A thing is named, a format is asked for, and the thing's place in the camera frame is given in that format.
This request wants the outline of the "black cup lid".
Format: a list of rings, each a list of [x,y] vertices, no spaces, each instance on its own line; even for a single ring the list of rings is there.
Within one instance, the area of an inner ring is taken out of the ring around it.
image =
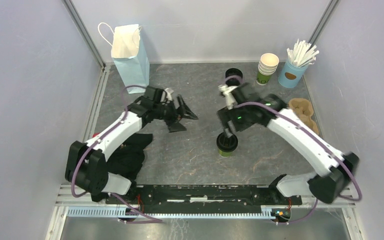
[[[216,138],[216,146],[217,148],[237,148],[239,145],[238,138],[233,135],[228,138],[225,133],[220,133]]]

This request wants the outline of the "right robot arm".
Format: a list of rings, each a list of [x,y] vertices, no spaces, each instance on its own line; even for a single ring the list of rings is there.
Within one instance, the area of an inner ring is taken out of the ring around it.
[[[289,143],[313,169],[305,174],[285,174],[275,180],[275,187],[268,191],[273,203],[282,204],[292,196],[312,195],[331,204],[336,198],[346,198],[342,191],[349,184],[353,184],[357,192],[354,201],[362,200],[362,191],[354,176],[360,161],[355,153],[343,153],[328,144],[275,94],[261,97],[249,83],[220,84],[218,90],[226,106],[217,111],[217,116],[227,137],[256,124],[264,126]]]

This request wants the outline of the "green paper coffee cup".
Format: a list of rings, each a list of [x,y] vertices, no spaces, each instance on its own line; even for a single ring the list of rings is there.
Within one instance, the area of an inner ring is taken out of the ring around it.
[[[219,148],[218,149],[218,153],[221,157],[223,158],[227,158],[227,157],[230,157],[232,155],[232,153],[236,150],[236,148]]]

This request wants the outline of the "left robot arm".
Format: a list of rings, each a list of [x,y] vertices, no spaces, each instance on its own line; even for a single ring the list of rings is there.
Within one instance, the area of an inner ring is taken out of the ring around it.
[[[110,156],[154,120],[164,121],[171,133],[186,131],[181,119],[198,120],[180,94],[172,97],[170,88],[146,86],[143,89],[143,95],[127,105],[104,131],[85,142],[75,141],[70,145],[65,178],[71,184],[74,197],[82,196],[76,193],[75,187],[79,187],[91,195],[115,193],[125,204],[133,203],[137,190],[131,186],[131,180],[109,171]]]

